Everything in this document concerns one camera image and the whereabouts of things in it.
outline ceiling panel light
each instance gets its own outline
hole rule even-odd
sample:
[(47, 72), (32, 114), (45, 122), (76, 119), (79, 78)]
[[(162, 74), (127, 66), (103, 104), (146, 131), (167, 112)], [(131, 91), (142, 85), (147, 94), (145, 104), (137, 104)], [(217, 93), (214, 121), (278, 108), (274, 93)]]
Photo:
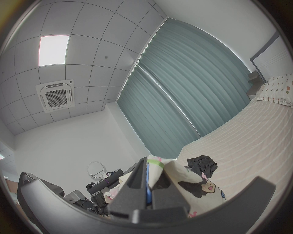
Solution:
[(68, 40), (68, 35), (41, 37), (39, 67), (52, 64), (65, 64)]

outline pillow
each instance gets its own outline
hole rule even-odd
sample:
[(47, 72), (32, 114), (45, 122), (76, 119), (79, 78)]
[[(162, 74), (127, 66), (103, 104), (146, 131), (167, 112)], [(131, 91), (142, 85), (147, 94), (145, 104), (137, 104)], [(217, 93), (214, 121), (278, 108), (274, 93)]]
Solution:
[(261, 87), (257, 100), (279, 103), (293, 108), (293, 76), (274, 76)]

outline bed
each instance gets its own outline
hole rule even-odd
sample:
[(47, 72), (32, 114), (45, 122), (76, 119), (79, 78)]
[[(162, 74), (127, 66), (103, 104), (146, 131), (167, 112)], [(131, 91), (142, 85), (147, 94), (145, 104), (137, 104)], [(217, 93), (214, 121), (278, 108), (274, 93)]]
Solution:
[[(292, 59), (284, 50), (283, 40), (274, 35), (252, 58), (264, 81), (273, 75), (293, 73)], [(287, 65), (280, 69), (277, 64), (282, 59)], [(256, 176), (276, 184), (276, 191), (253, 230), (281, 198), (293, 174), (293, 108), (252, 99), (230, 121), (183, 147), (177, 162), (187, 166), (187, 158), (200, 155), (208, 155), (217, 163), (211, 181), (224, 191), (228, 200)]]

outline striped bed sheet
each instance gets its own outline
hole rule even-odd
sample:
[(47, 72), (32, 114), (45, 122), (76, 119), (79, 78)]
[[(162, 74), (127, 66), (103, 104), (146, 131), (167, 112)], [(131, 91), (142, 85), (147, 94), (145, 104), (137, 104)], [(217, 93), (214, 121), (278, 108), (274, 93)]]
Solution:
[(270, 203), (251, 232), (281, 198), (293, 173), (293, 108), (254, 98), (230, 121), (184, 146), (177, 162), (187, 166), (188, 158), (200, 155), (217, 163), (211, 181), (227, 200), (256, 176), (276, 184)]

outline nightstand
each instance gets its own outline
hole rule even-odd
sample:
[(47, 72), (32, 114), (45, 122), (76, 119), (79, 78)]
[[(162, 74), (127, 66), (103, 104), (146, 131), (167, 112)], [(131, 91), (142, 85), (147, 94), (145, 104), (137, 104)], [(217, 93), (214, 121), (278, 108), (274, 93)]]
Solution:
[(255, 97), (256, 92), (261, 88), (264, 82), (257, 73), (257, 71), (248, 74), (248, 77), (248, 82), (252, 83), (252, 87), (246, 92), (246, 94), (248, 95), (249, 99), (252, 100)]

